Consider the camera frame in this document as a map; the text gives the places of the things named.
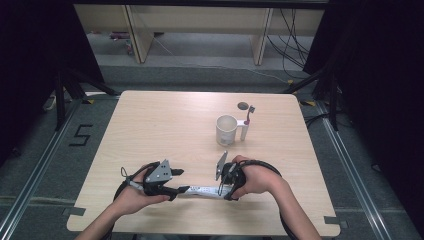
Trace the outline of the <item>black metal stand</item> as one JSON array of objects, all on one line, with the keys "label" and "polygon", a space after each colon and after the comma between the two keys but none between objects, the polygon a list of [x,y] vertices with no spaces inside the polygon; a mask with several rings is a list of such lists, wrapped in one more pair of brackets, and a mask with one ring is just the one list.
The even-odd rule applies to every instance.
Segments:
[{"label": "black metal stand", "polygon": [[326,68],[322,68],[311,76],[303,79],[299,83],[290,86],[288,89],[283,91],[283,94],[292,94],[297,90],[315,82],[316,85],[312,92],[312,97],[315,100],[329,101],[329,121],[335,131],[338,130],[337,126],[337,79],[334,73]]},{"label": "black metal stand", "polygon": [[81,71],[71,68],[60,69],[57,73],[57,77],[54,80],[57,113],[57,123],[55,128],[56,131],[62,127],[66,119],[64,90],[67,90],[72,99],[82,100],[86,97],[86,93],[80,85],[81,82],[88,83],[89,85],[108,95],[120,95],[120,92],[113,90],[112,88],[106,86],[103,82],[97,81],[82,73]]}]

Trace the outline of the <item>white cup with side holder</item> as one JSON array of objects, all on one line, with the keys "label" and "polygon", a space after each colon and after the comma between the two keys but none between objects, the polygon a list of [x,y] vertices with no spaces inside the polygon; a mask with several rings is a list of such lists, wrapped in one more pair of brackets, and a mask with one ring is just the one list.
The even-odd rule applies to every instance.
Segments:
[{"label": "white cup with side holder", "polygon": [[223,146],[232,145],[235,142],[237,129],[241,129],[240,140],[244,141],[247,136],[250,122],[238,120],[232,115],[221,115],[216,120],[216,141]]}]

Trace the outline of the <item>metal floor rail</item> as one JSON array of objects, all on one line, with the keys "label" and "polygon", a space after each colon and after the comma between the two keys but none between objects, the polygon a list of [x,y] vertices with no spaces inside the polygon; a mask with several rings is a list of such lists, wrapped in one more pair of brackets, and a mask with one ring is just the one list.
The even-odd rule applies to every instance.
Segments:
[{"label": "metal floor rail", "polygon": [[37,164],[32,170],[31,174],[27,177],[25,185],[19,194],[14,198],[7,215],[0,223],[0,240],[9,240],[13,235],[17,225],[19,224],[31,197],[35,190],[38,188],[46,170],[48,169],[54,154],[56,153],[60,142],[62,141],[68,126],[81,105],[81,100],[73,100],[68,107],[65,118],[60,127],[54,131],[50,141],[44,149]]},{"label": "metal floor rail", "polygon": [[360,206],[374,232],[377,240],[393,240],[383,216],[380,214],[374,200],[357,171],[351,155],[349,154],[338,131],[336,131],[328,118],[323,119],[323,125],[343,165],[347,178],[355,192]]}]

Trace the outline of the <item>white toothpaste tube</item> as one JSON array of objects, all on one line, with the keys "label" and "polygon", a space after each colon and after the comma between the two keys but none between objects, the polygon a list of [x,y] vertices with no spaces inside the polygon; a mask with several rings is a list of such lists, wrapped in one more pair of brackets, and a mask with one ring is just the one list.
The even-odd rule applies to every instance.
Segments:
[{"label": "white toothpaste tube", "polygon": [[207,198],[230,199],[231,186],[211,187],[211,186],[190,186],[183,196],[202,196]]}]

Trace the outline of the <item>grey tape piece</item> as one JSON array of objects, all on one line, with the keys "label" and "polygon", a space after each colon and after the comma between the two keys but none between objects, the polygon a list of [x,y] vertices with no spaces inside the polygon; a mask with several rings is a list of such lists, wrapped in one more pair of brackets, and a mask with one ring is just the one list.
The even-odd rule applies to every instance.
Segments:
[{"label": "grey tape piece", "polygon": [[71,215],[83,216],[85,211],[86,211],[85,208],[67,207],[63,210],[62,215],[63,216],[71,216]]},{"label": "grey tape piece", "polygon": [[338,217],[324,216],[324,222],[325,224],[338,225],[342,229],[348,228],[347,222],[340,220]]}]

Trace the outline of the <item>person's right hand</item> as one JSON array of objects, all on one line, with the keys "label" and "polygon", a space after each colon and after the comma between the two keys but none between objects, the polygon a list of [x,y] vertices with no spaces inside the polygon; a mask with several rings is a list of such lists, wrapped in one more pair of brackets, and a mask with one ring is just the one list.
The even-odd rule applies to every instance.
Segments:
[{"label": "person's right hand", "polygon": [[263,166],[250,165],[243,167],[246,176],[246,183],[234,191],[233,199],[255,193],[261,194],[269,192],[275,199],[286,199],[291,193],[287,181],[277,173]]}]

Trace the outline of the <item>person's left hand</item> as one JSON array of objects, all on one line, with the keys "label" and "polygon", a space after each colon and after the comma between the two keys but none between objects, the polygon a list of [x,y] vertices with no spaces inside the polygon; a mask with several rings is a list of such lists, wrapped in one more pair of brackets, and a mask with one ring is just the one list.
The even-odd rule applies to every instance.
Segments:
[{"label": "person's left hand", "polygon": [[134,214],[152,204],[158,204],[170,199],[167,195],[145,195],[133,186],[126,186],[111,204],[115,216]]}]

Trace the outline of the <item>light wooden shelf unit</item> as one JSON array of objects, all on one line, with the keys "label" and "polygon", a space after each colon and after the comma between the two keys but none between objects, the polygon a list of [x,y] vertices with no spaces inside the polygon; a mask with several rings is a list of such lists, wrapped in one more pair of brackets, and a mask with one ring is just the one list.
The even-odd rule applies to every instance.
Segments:
[{"label": "light wooden shelf unit", "polygon": [[260,65],[268,35],[314,36],[321,10],[76,4],[86,31],[127,32],[139,63],[146,61],[156,32],[241,34],[250,37]]}]

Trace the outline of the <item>white object on floor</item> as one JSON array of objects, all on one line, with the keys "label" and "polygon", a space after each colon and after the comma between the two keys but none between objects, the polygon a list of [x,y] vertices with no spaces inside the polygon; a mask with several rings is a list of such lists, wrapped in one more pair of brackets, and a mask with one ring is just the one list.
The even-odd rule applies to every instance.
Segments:
[{"label": "white object on floor", "polygon": [[54,107],[56,106],[56,96],[55,95],[51,95],[48,100],[46,101],[46,103],[43,105],[43,110],[44,111],[50,111],[52,110]]}]

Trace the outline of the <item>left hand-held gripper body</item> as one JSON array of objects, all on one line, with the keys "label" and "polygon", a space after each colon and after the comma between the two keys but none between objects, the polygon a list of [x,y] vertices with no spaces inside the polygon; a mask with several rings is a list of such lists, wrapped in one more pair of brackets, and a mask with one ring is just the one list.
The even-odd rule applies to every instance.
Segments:
[{"label": "left hand-held gripper body", "polygon": [[169,161],[152,163],[143,178],[144,193],[148,196],[167,195],[174,197],[174,191],[165,186],[172,179]]}]

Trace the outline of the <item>black curtain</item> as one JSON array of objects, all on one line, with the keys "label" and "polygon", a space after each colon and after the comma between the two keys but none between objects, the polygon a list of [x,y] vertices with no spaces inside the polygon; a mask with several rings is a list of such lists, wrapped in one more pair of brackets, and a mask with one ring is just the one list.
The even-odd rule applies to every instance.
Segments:
[{"label": "black curtain", "polygon": [[73,0],[0,0],[0,166],[41,112],[60,71],[104,82]]},{"label": "black curtain", "polygon": [[365,4],[339,86],[370,154],[424,237],[424,0],[329,0],[304,70],[324,64]]}]

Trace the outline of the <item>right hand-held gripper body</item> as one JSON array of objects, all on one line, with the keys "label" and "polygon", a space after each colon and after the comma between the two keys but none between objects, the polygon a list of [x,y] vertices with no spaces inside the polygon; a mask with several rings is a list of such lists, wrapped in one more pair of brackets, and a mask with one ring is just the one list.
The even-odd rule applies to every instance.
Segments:
[{"label": "right hand-held gripper body", "polygon": [[246,176],[239,163],[226,162],[228,152],[225,151],[216,164],[216,181],[224,181],[225,186],[231,186],[231,195],[246,183]]}]

